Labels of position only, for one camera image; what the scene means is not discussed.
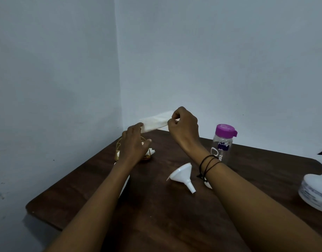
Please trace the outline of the person's left hand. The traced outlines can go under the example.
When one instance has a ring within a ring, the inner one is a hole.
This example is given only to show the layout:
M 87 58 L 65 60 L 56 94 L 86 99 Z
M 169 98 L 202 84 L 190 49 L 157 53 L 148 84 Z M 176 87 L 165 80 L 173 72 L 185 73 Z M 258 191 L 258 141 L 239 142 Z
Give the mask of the person's left hand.
M 122 133 L 119 162 L 133 168 L 145 156 L 142 154 L 141 129 L 135 124 Z

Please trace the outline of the person's right hand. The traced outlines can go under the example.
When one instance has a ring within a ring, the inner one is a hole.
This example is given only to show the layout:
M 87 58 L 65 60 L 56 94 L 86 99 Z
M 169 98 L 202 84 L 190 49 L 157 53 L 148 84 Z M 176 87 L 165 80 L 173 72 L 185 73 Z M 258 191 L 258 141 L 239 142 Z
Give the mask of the person's right hand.
M 171 134 L 173 139 L 182 148 L 190 154 L 191 151 L 200 145 L 199 130 L 197 118 L 184 107 L 184 121 L 175 134 Z

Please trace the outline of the person's right forearm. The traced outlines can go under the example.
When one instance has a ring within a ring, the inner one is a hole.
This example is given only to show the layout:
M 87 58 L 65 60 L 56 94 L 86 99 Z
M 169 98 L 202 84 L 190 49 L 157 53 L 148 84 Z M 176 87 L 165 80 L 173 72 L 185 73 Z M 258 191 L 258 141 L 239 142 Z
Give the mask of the person's right forearm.
M 253 252 L 322 252 L 322 237 L 317 232 L 212 157 L 201 144 L 187 155 L 200 166 L 200 172 Z

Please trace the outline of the person's left forearm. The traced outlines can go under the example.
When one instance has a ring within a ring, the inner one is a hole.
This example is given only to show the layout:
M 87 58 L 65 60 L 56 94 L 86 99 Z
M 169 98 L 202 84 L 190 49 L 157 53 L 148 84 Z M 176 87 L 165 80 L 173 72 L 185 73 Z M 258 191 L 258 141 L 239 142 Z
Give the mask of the person's left forearm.
M 137 162 L 119 160 L 82 209 L 43 252 L 100 252 L 122 188 Z

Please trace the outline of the small wicker basket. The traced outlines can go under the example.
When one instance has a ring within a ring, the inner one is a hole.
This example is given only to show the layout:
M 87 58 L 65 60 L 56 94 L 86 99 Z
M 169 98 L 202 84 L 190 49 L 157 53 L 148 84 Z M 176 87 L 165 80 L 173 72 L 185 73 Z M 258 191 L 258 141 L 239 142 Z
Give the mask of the small wicker basket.
M 119 156 L 120 156 L 120 148 L 121 148 L 121 137 L 117 140 L 117 143 L 116 143 L 116 153 L 115 153 L 115 156 L 114 156 L 114 160 L 115 160 L 115 162 L 117 162 L 118 160 L 119 160 Z M 150 158 L 151 158 L 151 156 L 144 156 L 141 160 L 142 161 L 147 161 L 147 160 L 149 160 Z

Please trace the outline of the white plastic funnel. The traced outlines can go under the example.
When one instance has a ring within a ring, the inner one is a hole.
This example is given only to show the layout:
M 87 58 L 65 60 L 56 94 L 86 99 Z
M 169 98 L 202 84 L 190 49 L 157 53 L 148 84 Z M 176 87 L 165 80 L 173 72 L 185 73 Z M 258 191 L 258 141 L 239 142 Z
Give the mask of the white plastic funnel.
M 190 192 L 194 194 L 196 192 L 196 189 L 194 188 L 191 182 L 191 171 L 192 164 L 186 163 L 181 167 L 177 168 L 175 171 L 173 171 L 166 181 L 170 179 L 172 181 L 183 183 L 190 190 Z

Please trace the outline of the clear bottle with purple lid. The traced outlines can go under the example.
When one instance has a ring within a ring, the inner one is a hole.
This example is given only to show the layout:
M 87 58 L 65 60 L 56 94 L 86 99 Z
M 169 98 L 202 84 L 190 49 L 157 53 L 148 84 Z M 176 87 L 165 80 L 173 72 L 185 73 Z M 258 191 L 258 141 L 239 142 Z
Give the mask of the clear bottle with purple lid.
M 224 164 L 228 164 L 233 138 L 237 137 L 237 130 L 227 124 L 218 124 L 215 130 L 210 154 L 217 157 Z

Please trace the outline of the white spray bottle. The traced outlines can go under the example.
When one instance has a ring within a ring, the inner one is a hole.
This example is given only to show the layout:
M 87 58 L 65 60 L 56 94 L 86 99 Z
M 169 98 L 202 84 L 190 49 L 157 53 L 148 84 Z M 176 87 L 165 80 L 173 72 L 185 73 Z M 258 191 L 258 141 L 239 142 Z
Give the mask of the white spray bottle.
M 298 194 L 308 205 L 322 212 L 322 174 L 306 174 Z

